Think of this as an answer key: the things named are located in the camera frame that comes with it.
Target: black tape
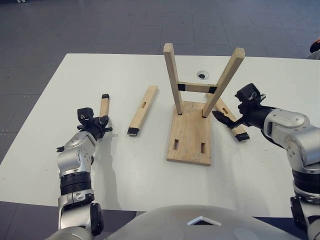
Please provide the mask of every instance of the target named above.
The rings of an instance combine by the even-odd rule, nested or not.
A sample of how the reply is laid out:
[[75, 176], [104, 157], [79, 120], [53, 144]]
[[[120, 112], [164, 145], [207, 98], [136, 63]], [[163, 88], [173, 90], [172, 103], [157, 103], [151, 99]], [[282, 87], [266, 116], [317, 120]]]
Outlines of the black tape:
[[109, 94], [108, 93], [106, 93], [106, 94], [102, 94], [102, 97], [101, 97], [102, 99], [109, 99]]
[[246, 133], [246, 132], [237, 134], [235, 136], [235, 138], [238, 139], [239, 142], [242, 142], [242, 141], [250, 139], [248, 133]]
[[178, 90], [179, 91], [185, 91], [186, 90], [186, 85], [183, 83], [178, 83]]
[[216, 86], [211, 86], [211, 87], [209, 88], [208, 93], [209, 93], [209, 94], [214, 94], [214, 93], [215, 93], [215, 91], [216, 91], [216, 89], [217, 89], [217, 87], [216, 87]]
[[139, 132], [139, 128], [129, 127], [127, 134], [130, 136], [137, 136]]

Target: wood grain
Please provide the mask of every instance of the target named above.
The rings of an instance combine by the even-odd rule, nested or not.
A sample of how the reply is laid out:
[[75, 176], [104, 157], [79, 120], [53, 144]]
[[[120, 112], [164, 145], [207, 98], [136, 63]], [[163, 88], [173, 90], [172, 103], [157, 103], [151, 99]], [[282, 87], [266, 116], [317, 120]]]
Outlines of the wood grain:
[[214, 94], [208, 99], [205, 106], [203, 107], [202, 116], [208, 117], [212, 108], [215, 106], [216, 102], [220, 98], [221, 94], [226, 89], [228, 83], [238, 70], [240, 64], [245, 58], [245, 50], [243, 48], [237, 47], [234, 51], [232, 56], [230, 57], [227, 65], [225, 66], [223, 73], [221, 74], [218, 82], [217, 82], [217, 89], [215, 90]]
[[211, 165], [211, 117], [202, 117], [204, 103], [182, 101], [183, 114], [173, 111], [166, 159]]
[[103, 94], [100, 105], [100, 118], [109, 114], [109, 94]]
[[196, 93], [210, 93], [213, 94], [216, 91], [216, 88], [218, 85], [216, 84], [203, 84], [203, 83], [190, 83], [190, 82], [184, 82], [179, 81], [178, 82], [178, 88], [180, 86], [183, 86], [184, 90], [186, 92], [196, 92]]
[[172, 43], [166, 43], [164, 45], [163, 54], [164, 54], [166, 68], [169, 75], [176, 112], [177, 114], [182, 114], [182, 100], [181, 100], [181, 94], [178, 90], [178, 85], [177, 85], [179, 79], [178, 79], [174, 46]]
[[128, 135], [137, 136], [138, 132], [141, 130], [147, 113], [155, 99], [156, 93], [158, 91], [158, 86], [151, 85], [147, 88], [144, 97], [131, 121], [129, 126]]

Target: mortise hole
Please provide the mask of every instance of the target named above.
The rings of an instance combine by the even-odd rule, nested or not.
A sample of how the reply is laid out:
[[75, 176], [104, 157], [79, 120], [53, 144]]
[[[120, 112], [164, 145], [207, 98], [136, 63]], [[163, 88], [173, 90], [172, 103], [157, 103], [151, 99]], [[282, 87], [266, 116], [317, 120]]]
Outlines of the mortise hole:
[[179, 140], [178, 140], [178, 139], [175, 139], [175, 140], [174, 140], [174, 146], [173, 146], [173, 149], [174, 149], [174, 150], [177, 150], [177, 149], [178, 149], [178, 147], [179, 147]]
[[224, 111], [224, 113], [225, 113], [225, 114], [228, 114], [228, 111], [227, 111], [227, 109], [225, 109], [225, 108], [222, 108], [222, 110]]
[[204, 154], [205, 153], [205, 146], [206, 144], [204, 142], [201, 143], [201, 153]]

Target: floor tile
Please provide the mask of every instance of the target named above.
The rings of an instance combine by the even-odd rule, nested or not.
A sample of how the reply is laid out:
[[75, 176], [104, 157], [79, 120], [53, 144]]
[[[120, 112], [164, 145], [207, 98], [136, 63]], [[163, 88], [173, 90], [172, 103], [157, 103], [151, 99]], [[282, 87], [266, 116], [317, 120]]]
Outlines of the floor tile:
[[114, 25], [105, 25], [95, 40], [97, 44], [125, 44], [128, 40], [132, 25], [123, 25], [120, 28]]
[[250, 45], [259, 45], [261, 44], [261, 39], [257, 33], [257, 30], [254, 27], [250, 26], [238, 26], [231, 27], [226, 26], [226, 34], [229, 40], [229, 43], [232, 45], [235, 44], [250, 44]]
[[125, 54], [160, 55], [160, 43], [158, 44], [132, 44], [126, 45]]
[[219, 12], [218, 3], [215, 0], [191, 0], [193, 12]]
[[15, 67], [27, 51], [26, 46], [7, 46], [0, 50], [0, 67]]
[[113, 13], [135, 13], [138, 9], [139, 1], [138, 0], [127, 0], [127, 1], [115, 1], [112, 7]]
[[133, 26], [130, 31], [128, 43], [130, 44], [160, 44], [160, 26]]
[[304, 16], [303, 20], [310, 28], [314, 30], [320, 30], [320, 16]]
[[273, 13], [275, 13], [277, 16], [294, 16], [298, 17], [298, 13], [288, 4], [283, 5], [276, 5], [276, 6], [270, 6]]
[[193, 13], [193, 24], [196, 27], [223, 26], [219, 12], [196, 11]]
[[170, 0], [165, 3], [165, 11], [191, 11], [190, 0]]
[[25, 123], [25, 120], [29, 116], [31, 110], [37, 103], [39, 97], [40, 95], [27, 95], [24, 98], [22, 105], [19, 107], [18, 111], [6, 128], [6, 132], [19, 132], [20, 128]]
[[[196, 55], [196, 48], [193, 44], [174, 44], [174, 54], [175, 55], [187, 55], [187, 56], [193, 56]], [[163, 48], [164, 45], [161, 45], [161, 54], [163, 54]]]
[[19, 204], [6, 240], [43, 240], [58, 230], [58, 208]]
[[[16, 132], [1, 132], [0, 131], [0, 164], [3, 161], [4, 157], [7, 154], [7, 151], [9, 150], [11, 144], [13, 143], [13, 141], [15, 140], [17, 136]], [[8, 214], [7, 216], [2, 215], [2, 207], [0, 204], [0, 239], [2, 234], [4, 233], [3, 230], [6, 228], [6, 222], [5, 222], [5, 217], [7, 217], [7, 221], [11, 221], [11, 216]]]
[[272, 9], [264, 1], [259, 0], [242, 0], [248, 13], [252, 14], [273, 14]]
[[14, 67], [8, 69], [0, 78], [0, 94], [27, 94], [41, 72], [41, 67]]
[[218, 8], [220, 13], [223, 15], [225, 13], [239, 13], [246, 12], [245, 5], [242, 1], [230, 1], [230, 0], [218, 0]]
[[135, 12], [110, 12], [107, 14], [105, 23], [108, 26], [131, 26], [134, 23]]
[[249, 16], [256, 27], [282, 28], [280, 21], [274, 14], [270, 13], [249, 13]]
[[265, 45], [287, 46], [295, 45], [292, 37], [278, 27], [257, 27], [258, 34]]
[[165, 11], [165, 17], [192, 17], [192, 11]]
[[163, 16], [164, 10], [165, 10], [164, 1], [140, 1], [136, 14], [143, 15], [145, 13], [149, 13], [152, 16]]
[[71, 27], [63, 37], [64, 44], [90, 44], [94, 43], [100, 33], [102, 27]]
[[190, 26], [164, 26], [162, 29], [161, 43], [192, 44], [194, 30]]
[[0, 132], [5, 131], [25, 100], [24, 95], [0, 95]]
[[30, 94], [42, 94], [50, 79], [57, 70], [57, 66], [45, 66], [42, 67], [42, 72], [34, 85], [29, 90]]
[[311, 29], [300, 16], [281, 15], [277, 18], [286, 29]]
[[46, 63], [48, 66], [59, 66], [66, 54], [89, 54], [92, 44], [90, 43], [69, 43], [62, 44]]
[[94, 43], [91, 46], [91, 54], [124, 54], [126, 45], [124, 43]]
[[47, 62], [59, 49], [58, 45], [28, 46], [24, 54], [16, 62], [17, 67], [46, 66]]
[[[4, 135], [0, 135], [1, 145]], [[0, 163], [2, 161], [2, 147], [0, 145]], [[0, 239], [5, 239], [11, 220], [13, 219], [18, 203], [0, 201]]]
[[231, 49], [234, 50], [235, 48], [243, 48], [245, 51], [246, 57], [269, 57], [265, 46], [262, 44], [260, 45], [253, 45], [253, 44], [235, 44], [231, 45]]
[[35, 44], [37, 45], [62, 44], [64, 43], [70, 29], [71, 27], [58, 27], [58, 28], [44, 29], [39, 35], [39, 37], [36, 39]]
[[228, 44], [196, 44], [195, 52], [201, 56], [231, 56], [232, 54]]
[[297, 46], [311, 46], [320, 36], [316, 31], [305, 29], [287, 29], [288, 34]]
[[196, 44], [228, 44], [225, 29], [221, 26], [201, 26], [194, 28]]
[[224, 26], [253, 26], [253, 23], [246, 12], [221, 12], [221, 17]]
[[162, 15], [153, 15], [150, 12], [137, 13], [133, 25], [134, 26], [160, 26], [163, 24]]
[[163, 18], [163, 25], [165, 27], [168, 26], [175, 26], [179, 28], [180, 26], [192, 26], [193, 20], [192, 16], [164, 16]]
[[266, 45], [265, 48], [271, 58], [304, 59], [306, 57], [295, 46]]

